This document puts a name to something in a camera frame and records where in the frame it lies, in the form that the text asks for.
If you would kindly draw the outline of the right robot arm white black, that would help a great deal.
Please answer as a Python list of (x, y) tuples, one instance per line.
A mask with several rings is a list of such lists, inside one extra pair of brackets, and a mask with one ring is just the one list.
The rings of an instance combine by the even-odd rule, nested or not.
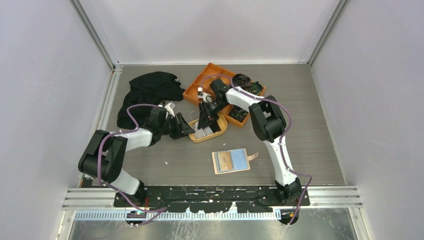
[(198, 129), (209, 127), (218, 120), (218, 113), (228, 105), (234, 105), (249, 112), (256, 137), (262, 141), (271, 157), (275, 171), (276, 194), (283, 205), (291, 205), (305, 193), (299, 174), (290, 163), (285, 145), (287, 122), (272, 96), (258, 96), (240, 86), (225, 84), (220, 78), (210, 83), (212, 97), (206, 97), (199, 104)]

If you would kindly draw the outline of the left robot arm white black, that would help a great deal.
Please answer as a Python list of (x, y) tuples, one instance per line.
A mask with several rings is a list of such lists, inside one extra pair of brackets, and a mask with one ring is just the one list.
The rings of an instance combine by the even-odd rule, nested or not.
[(146, 193), (144, 183), (123, 170), (125, 153), (152, 146), (162, 136), (177, 140), (195, 133), (182, 114), (174, 113), (170, 106), (147, 104), (146, 107), (151, 111), (142, 126), (136, 123), (132, 130), (117, 132), (96, 130), (77, 167), (101, 184), (109, 184), (125, 193), (126, 200), (135, 207), (145, 202)]

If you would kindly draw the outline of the yellow credit card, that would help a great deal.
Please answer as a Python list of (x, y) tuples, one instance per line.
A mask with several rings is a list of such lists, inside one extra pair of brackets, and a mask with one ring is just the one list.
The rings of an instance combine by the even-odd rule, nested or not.
[(229, 151), (219, 151), (214, 154), (215, 164), (219, 173), (233, 170), (232, 157)]

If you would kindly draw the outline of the orange oval tray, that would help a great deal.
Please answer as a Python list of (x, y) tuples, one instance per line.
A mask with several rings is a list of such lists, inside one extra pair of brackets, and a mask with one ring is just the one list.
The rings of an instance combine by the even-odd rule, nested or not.
[(208, 126), (203, 129), (198, 129), (199, 120), (193, 120), (189, 123), (189, 126), (195, 130), (195, 133), (190, 133), (188, 136), (194, 143), (201, 143), (212, 138), (223, 135), (228, 128), (227, 120), (222, 114), (218, 114), (218, 120), (212, 124), (212, 127)]

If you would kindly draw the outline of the beige card holder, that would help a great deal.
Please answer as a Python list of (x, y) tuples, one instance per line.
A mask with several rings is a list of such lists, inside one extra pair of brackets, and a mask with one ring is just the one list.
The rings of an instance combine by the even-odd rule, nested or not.
[[(215, 161), (215, 153), (217, 152), (225, 152), (229, 151), (232, 159), (232, 165), (233, 170), (227, 171), (227, 172), (218, 172), (216, 161)], [(216, 175), (222, 175), (222, 174), (229, 174), (229, 173), (236, 173), (236, 172), (243, 172), (243, 171), (249, 171), (251, 169), (250, 162), (255, 160), (259, 153), (255, 152), (252, 155), (248, 155), (245, 148), (238, 148), (238, 149), (232, 149), (232, 150), (224, 150), (224, 151), (215, 151), (211, 153), (212, 156), (212, 163), (214, 168), (214, 173)]]

